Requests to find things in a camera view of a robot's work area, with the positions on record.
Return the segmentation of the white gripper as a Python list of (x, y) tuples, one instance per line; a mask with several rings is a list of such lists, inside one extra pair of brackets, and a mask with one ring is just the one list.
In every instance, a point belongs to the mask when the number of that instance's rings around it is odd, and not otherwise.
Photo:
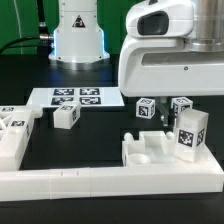
[[(120, 52), (118, 86), (127, 97), (224, 95), (224, 52), (186, 51), (180, 38), (127, 36)], [(168, 99), (159, 97), (157, 108), (168, 126)]]

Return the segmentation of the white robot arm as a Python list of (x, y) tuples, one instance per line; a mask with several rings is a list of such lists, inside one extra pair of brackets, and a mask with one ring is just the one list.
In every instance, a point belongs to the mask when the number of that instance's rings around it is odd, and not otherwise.
[(224, 95), (224, 0), (144, 0), (126, 16), (127, 97)]

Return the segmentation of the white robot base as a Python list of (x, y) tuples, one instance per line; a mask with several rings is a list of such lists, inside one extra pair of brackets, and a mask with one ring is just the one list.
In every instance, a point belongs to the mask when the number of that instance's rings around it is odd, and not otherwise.
[(50, 64), (70, 70), (89, 70), (110, 59), (104, 31), (97, 21), (97, 0), (58, 0), (59, 24), (54, 30)]

